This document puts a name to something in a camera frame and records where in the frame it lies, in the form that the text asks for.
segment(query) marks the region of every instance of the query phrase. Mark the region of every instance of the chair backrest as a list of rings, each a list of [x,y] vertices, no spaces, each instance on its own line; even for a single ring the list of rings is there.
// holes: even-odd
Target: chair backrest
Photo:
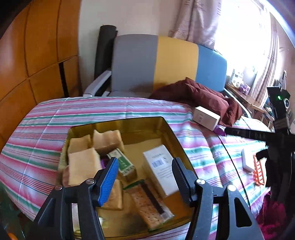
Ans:
[[[169,37],[129,34],[116,37],[112,91],[146,92],[189,77],[222,91],[226,60],[197,44]]]

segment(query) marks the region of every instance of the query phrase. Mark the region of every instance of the gold tray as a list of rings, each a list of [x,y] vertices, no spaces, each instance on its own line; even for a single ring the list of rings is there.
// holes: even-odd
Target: gold tray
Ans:
[[[173,131],[162,117],[132,118],[99,122],[72,127],[69,129],[65,140],[60,162],[58,165],[57,183],[62,182],[62,171],[68,164],[67,148],[71,138],[93,135],[93,130],[105,132],[119,130],[125,145],[125,155],[134,164],[137,170],[137,181],[146,179],[146,173],[142,169],[143,152],[164,144],[173,157],[180,157],[187,169],[194,169],[181,147]],[[131,184],[120,179],[123,187]],[[173,228],[179,227],[191,221],[192,209],[186,206],[179,192],[163,199],[163,202],[174,214],[172,220],[165,223],[160,229],[152,232],[132,206],[132,199],[123,191],[123,210],[106,210],[97,208],[98,215],[104,219],[102,229],[106,239],[138,239],[155,235]],[[77,238],[81,238],[79,231],[75,232]]]

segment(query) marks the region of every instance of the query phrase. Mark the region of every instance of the silver bolt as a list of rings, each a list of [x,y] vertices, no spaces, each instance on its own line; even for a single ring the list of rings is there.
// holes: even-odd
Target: silver bolt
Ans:
[[[58,184],[58,185],[56,185],[56,186],[54,187],[54,189],[57,190],[57,191],[61,190],[62,188],[63,188],[63,187],[62,187],[62,185],[60,185],[60,184]]]
[[[94,179],[92,179],[92,178],[88,178],[88,179],[86,180],[86,183],[87,183],[88,185],[91,185],[91,184],[94,183]]]
[[[197,179],[197,183],[200,184],[200,185],[203,185],[203,184],[205,184],[205,180]]]
[[[234,192],[237,189],[234,185],[228,185],[227,188],[232,192]]]

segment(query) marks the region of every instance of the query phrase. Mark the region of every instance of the window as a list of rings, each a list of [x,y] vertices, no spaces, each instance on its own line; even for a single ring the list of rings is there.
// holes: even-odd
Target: window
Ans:
[[[223,0],[215,49],[227,60],[227,75],[257,71],[264,47],[263,10],[251,0]]]

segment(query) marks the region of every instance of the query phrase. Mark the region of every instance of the striped tablecloth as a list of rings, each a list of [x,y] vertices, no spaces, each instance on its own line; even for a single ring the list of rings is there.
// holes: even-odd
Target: striped tablecloth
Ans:
[[[218,138],[192,121],[192,110],[188,105],[162,100],[64,98],[42,102],[27,114],[4,146],[0,154],[0,180],[12,201],[33,220],[54,187],[60,152],[70,127],[151,116],[165,118],[199,178],[214,186],[234,184],[246,202],[247,193],[251,210],[257,216],[269,189],[256,186],[252,174],[243,169],[241,150],[248,146],[254,152],[260,151],[265,143],[234,136]],[[242,118],[235,125],[268,130],[255,119]],[[216,233],[217,214],[218,207],[214,206],[211,238]],[[184,239],[187,229],[188,224],[149,239]]]

